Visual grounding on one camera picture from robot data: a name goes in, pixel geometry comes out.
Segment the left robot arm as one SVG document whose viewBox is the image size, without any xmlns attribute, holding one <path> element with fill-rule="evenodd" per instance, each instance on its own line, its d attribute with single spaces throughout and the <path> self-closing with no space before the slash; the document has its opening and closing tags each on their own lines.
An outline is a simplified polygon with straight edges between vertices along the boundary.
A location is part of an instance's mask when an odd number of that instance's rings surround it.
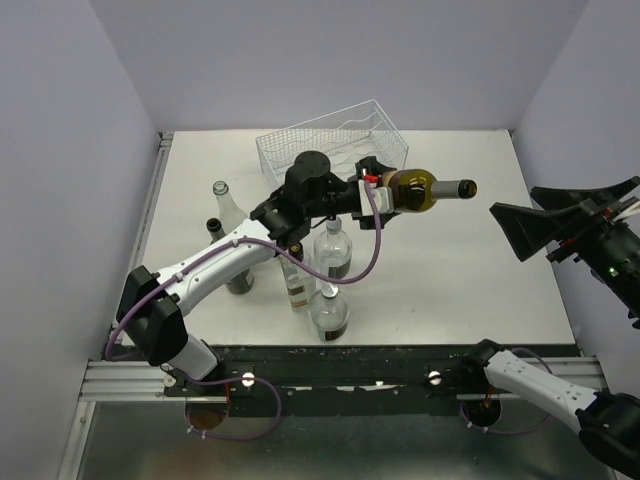
<svg viewBox="0 0 640 480">
<path fill-rule="evenodd" d="M 219 360 L 202 340 L 188 333 L 185 317 L 210 293 L 251 267 L 302 240 L 313 219 L 352 214 L 365 227 L 380 231 L 382 215 L 375 192 L 391 199 L 384 181 L 395 169 L 368 156 L 357 162 L 344 181 L 329 158 L 318 151 L 299 154 L 282 186 L 259 204 L 238 227 L 192 257 L 157 272 L 144 266 L 126 277 L 116 313 L 116 331 L 126 333 L 151 366 L 168 364 L 187 375 L 201 395 L 214 393 L 222 380 Z"/>
</svg>

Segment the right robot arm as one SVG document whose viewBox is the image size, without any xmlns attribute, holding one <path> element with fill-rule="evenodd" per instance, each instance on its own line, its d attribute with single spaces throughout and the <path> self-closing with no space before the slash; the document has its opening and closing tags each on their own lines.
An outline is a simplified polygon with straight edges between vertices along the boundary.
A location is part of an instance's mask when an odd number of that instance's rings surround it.
<svg viewBox="0 0 640 480">
<path fill-rule="evenodd" d="M 639 212 L 632 192 L 638 177 L 595 189 L 535 187 L 536 208 L 495 203 L 490 212 L 520 261 L 550 243 L 550 262 L 582 261 L 592 275 L 639 319 L 639 237 L 627 219 Z M 639 476 L 639 400 L 554 375 L 484 339 L 462 358 L 462 384 L 474 392 L 513 393 L 570 428 L 585 449 L 617 472 Z"/>
</svg>

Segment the green wine bottle brown label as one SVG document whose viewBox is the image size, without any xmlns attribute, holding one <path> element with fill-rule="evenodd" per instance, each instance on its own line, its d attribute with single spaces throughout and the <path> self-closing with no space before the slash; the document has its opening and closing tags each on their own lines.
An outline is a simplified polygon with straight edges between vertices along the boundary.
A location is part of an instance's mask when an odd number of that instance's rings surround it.
<svg viewBox="0 0 640 480">
<path fill-rule="evenodd" d="M 438 180 L 424 169 L 386 172 L 381 176 L 381 185 L 391 190 L 394 211 L 398 213 L 422 213 L 439 200 L 468 200 L 478 191 L 473 180 Z"/>
</svg>

